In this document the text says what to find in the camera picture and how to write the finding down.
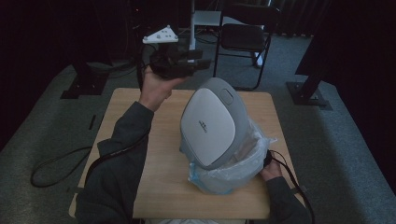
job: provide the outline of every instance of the hand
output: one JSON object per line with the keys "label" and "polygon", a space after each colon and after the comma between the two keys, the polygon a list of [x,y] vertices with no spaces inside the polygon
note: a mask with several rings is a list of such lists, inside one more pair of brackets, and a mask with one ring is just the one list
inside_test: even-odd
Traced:
{"label": "hand", "polygon": [[155,112],[165,99],[172,94],[172,89],[184,82],[186,77],[163,79],[155,75],[148,66],[143,77],[143,87],[140,94],[139,103],[151,111]]}
{"label": "hand", "polygon": [[[273,158],[275,157],[274,152],[271,152],[271,155]],[[271,162],[260,171],[260,175],[262,175],[262,178],[265,181],[268,181],[275,177],[282,176],[282,171],[280,170],[279,162],[275,160],[271,160]]]}

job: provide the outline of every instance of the gray sweater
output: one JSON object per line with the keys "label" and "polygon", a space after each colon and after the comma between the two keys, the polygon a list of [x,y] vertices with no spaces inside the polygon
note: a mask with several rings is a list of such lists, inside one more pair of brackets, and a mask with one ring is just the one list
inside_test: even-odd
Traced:
{"label": "gray sweater", "polygon": [[[77,196],[78,223],[131,223],[134,200],[145,166],[148,132],[154,113],[134,102],[117,121],[111,138],[98,144],[101,157],[144,139],[127,153],[100,163]],[[267,183],[271,222],[309,223],[309,215],[283,177]]]}

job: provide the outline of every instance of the person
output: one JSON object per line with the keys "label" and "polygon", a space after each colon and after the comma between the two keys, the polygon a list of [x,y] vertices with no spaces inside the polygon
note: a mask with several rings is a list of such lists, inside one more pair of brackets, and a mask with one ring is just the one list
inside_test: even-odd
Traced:
{"label": "person", "polygon": [[[171,96],[172,89],[185,80],[162,79],[147,67],[139,100],[116,122],[111,137],[98,143],[101,156],[134,147],[93,169],[83,191],[77,196],[78,223],[133,221],[134,200],[145,165],[154,113]],[[309,223],[306,210],[292,195],[279,164],[272,161],[261,170],[261,175],[268,186],[274,220],[277,223]]]}

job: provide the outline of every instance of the white bracket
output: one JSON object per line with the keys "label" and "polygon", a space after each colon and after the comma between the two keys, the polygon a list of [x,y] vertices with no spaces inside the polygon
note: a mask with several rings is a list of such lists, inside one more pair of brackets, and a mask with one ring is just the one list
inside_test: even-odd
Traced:
{"label": "white bracket", "polygon": [[178,41],[177,35],[171,29],[170,25],[167,25],[165,28],[160,31],[143,37],[144,44],[160,44],[160,43],[175,43]]}

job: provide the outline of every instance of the tabletop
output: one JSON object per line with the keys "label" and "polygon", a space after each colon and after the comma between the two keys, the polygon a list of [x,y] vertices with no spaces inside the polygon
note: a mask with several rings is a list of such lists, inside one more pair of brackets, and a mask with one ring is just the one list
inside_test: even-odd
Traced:
{"label": "tabletop", "polygon": [[[194,91],[173,90],[172,96],[155,112],[148,141],[148,155],[134,202],[135,218],[266,219],[269,197],[259,175],[228,195],[201,192],[188,181],[189,162],[179,152],[180,119]],[[294,174],[289,151],[276,114],[272,96],[266,92],[239,91],[247,114],[266,137],[276,138],[270,149],[281,153]],[[84,187],[88,168],[99,158],[97,143],[109,138],[118,118],[139,99],[139,89],[116,89],[110,100],[92,152],[78,186]],[[289,185],[290,178],[285,175]],[[76,195],[69,214],[74,215]]]}

